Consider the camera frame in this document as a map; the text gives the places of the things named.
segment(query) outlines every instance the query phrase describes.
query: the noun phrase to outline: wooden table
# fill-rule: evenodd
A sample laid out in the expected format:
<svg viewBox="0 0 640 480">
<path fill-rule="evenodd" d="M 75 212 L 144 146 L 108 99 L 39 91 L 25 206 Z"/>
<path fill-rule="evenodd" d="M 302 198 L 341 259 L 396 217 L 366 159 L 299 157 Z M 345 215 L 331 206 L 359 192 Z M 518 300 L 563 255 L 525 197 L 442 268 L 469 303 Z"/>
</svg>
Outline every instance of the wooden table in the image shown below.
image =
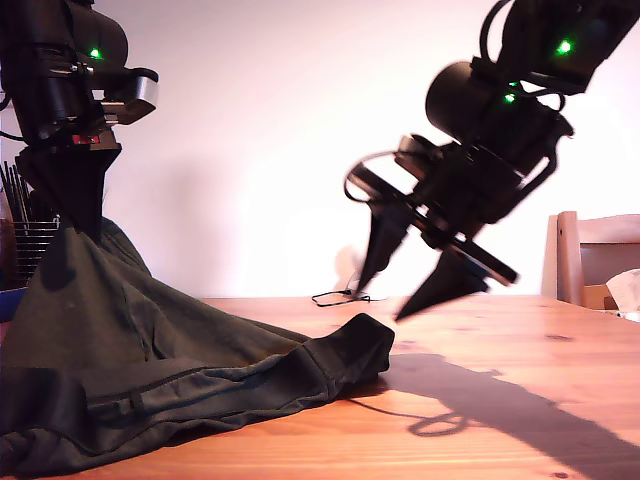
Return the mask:
<svg viewBox="0 0 640 480">
<path fill-rule="evenodd" d="M 398 299 L 208 303 L 310 336 L 370 313 L 391 369 L 352 399 L 84 472 L 87 478 L 640 479 L 640 324 L 474 296 L 401 325 Z"/>
</svg>

